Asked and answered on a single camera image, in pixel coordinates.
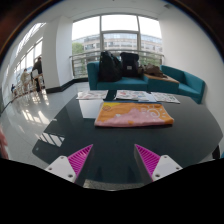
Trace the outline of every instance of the armrest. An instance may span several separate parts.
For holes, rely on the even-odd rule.
[[[99,61],[89,62],[87,64],[87,71],[90,90],[97,90],[97,83],[99,78]]]
[[[160,65],[160,70],[163,72],[163,74],[176,79],[178,82],[185,83],[185,76],[183,71],[166,65]]]
[[[184,72],[184,75],[185,75],[186,85],[188,85],[192,89],[196,90],[200,95],[203,95],[204,88],[205,88],[205,82],[202,79],[200,79],[188,72]]]

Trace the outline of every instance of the white robot part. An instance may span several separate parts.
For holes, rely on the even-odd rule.
[[[45,169],[45,171],[59,176],[72,183],[74,183],[76,179],[75,171],[73,170],[66,156],[59,156]]]
[[[153,181],[159,180],[165,176],[168,176],[174,172],[181,170],[182,167],[179,166],[173,159],[168,155],[163,155],[152,174]]]

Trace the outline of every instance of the window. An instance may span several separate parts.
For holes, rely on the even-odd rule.
[[[108,46],[104,44],[104,48],[129,48],[130,50],[137,50],[137,34],[129,34],[129,33],[111,33],[103,35],[104,43],[108,42]]]
[[[30,67],[33,67],[33,49],[26,56],[26,66],[27,70]]]
[[[138,31],[137,17],[132,15],[102,16],[102,31],[106,30]]]
[[[35,58],[40,56],[42,53],[42,41],[35,46]]]
[[[144,52],[138,52],[140,56],[147,55],[148,52],[150,57],[152,55],[154,57],[156,53],[162,52],[159,22],[136,15],[102,15],[74,22],[72,30],[73,62],[82,60],[82,71],[86,72],[86,65],[89,61],[99,60],[99,54],[92,53],[99,50],[116,50],[118,53],[121,50],[133,53],[136,53],[136,50],[143,50]],[[91,58],[81,59],[87,55]]]
[[[16,57],[17,57],[18,53],[21,51],[21,49],[23,48],[23,46],[28,42],[30,37],[32,37],[40,29],[40,27],[42,27],[45,24],[46,23],[37,23],[28,31],[28,33],[26,33],[26,35],[23,37],[23,39],[19,43],[19,46],[16,51]]]
[[[146,43],[145,50],[152,50],[147,42],[162,43],[159,22],[154,19],[139,16],[139,25],[141,31],[141,42]]]
[[[37,30],[40,28],[40,26],[41,26],[41,23],[37,23],[36,25],[34,25],[32,36],[37,32]]]
[[[72,40],[100,33],[100,17],[92,17],[73,23]]]
[[[72,55],[84,53],[84,50],[95,49],[93,43],[100,40],[100,17],[92,17],[73,23]]]
[[[26,38],[24,39],[24,43],[26,43],[29,40],[30,35],[32,34],[32,31],[33,31],[33,28],[34,28],[34,26],[27,33]]]
[[[24,57],[24,59],[21,61],[21,67],[20,67],[21,72],[23,72],[26,67],[25,60],[26,60],[26,58]]]

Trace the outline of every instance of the black table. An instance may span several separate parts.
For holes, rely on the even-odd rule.
[[[109,91],[111,100],[116,91]],[[132,128],[95,127],[102,100],[76,100],[57,114],[44,131],[54,143],[38,140],[33,154],[50,164],[60,155],[69,156],[93,144],[93,156],[86,179],[115,186],[143,186],[134,157],[134,144],[158,155],[169,155],[182,168],[199,163],[211,154],[223,137],[209,110],[191,98],[174,95],[180,104],[162,103],[174,118],[173,125]]]

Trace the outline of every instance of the tree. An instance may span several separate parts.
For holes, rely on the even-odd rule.
[[[80,43],[72,43],[72,55],[84,53],[84,48]]]
[[[84,47],[80,43],[72,43],[72,55],[84,53]],[[82,63],[82,74],[86,71],[85,59],[81,59]]]

